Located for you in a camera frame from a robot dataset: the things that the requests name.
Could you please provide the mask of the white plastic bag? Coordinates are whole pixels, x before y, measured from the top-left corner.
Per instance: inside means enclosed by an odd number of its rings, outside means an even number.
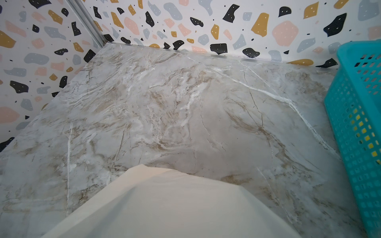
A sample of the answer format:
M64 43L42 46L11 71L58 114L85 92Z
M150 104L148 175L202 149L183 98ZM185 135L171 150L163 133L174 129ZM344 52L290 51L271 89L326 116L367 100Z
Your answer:
M245 188L138 165L50 230L48 238L297 238Z

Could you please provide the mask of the teal plastic basket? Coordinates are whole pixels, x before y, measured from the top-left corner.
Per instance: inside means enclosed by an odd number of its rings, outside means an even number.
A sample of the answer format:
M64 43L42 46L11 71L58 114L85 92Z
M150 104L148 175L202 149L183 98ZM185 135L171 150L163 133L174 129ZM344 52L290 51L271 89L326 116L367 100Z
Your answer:
M370 238L381 236L381 42L339 47L325 109Z

